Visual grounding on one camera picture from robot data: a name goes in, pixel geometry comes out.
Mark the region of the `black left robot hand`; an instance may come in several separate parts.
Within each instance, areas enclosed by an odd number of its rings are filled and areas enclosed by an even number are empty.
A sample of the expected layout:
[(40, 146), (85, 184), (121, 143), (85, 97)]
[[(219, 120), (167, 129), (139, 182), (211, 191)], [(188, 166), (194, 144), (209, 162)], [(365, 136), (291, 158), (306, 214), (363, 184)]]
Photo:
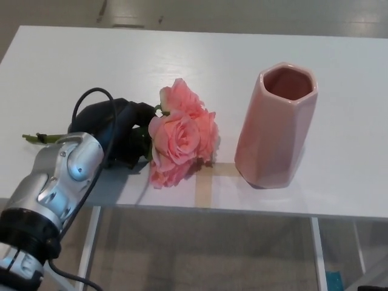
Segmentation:
[[(136, 103), (124, 98), (115, 99), (114, 103), (117, 121), (108, 165), (120, 163), (132, 169), (142, 156), (149, 157), (151, 138), (148, 127), (156, 116), (155, 109), (146, 103)], [(69, 133), (86, 132), (93, 135), (104, 150), (107, 150), (112, 130), (113, 112), (110, 101), (86, 106), (68, 127)]]

